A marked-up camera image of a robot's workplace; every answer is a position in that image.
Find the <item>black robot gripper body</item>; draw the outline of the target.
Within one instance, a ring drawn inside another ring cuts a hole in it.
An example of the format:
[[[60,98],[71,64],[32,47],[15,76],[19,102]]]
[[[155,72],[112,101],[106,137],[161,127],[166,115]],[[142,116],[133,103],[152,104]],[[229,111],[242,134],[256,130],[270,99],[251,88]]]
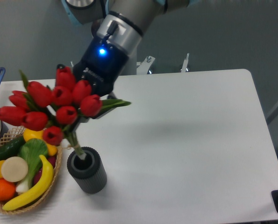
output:
[[[89,82],[93,94],[105,96],[112,92],[128,59],[129,56],[118,47],[94,37],[72,72],[77,81],[83,79]]]

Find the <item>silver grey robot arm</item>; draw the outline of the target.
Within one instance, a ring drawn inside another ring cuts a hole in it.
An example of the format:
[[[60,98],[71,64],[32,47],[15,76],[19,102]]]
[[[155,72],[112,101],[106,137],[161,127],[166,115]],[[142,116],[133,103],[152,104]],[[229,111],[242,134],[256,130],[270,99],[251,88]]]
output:
[[[101,24],[80,61],[74,65],[77,80],[87,80],[93,94],[115,99],[114,83],[144,34],[158,15],[188,7],[193,0],[63,0],[71,22]]]

